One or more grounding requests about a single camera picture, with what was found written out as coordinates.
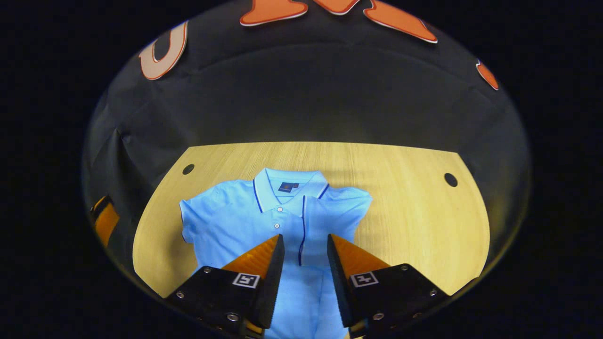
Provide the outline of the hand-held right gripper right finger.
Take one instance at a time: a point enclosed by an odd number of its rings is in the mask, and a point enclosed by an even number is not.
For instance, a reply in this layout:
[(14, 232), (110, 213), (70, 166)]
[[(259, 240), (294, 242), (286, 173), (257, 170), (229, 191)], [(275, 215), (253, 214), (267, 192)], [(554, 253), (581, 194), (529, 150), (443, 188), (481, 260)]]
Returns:
[(400, 339), (450, 295), (409, 263), (390, 265), (335, 234), (327, 254), (344, 327), (351, 339)]

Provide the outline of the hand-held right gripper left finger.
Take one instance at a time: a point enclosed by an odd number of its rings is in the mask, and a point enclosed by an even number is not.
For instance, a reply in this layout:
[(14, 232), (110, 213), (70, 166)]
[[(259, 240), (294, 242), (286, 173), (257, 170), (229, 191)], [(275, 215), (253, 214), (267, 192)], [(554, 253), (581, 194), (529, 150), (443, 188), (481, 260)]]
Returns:
[(203, 266), (165, 298), (211, 339), (262, 339), (270, 328), (284, 266), (277, 234), (222, 268)]

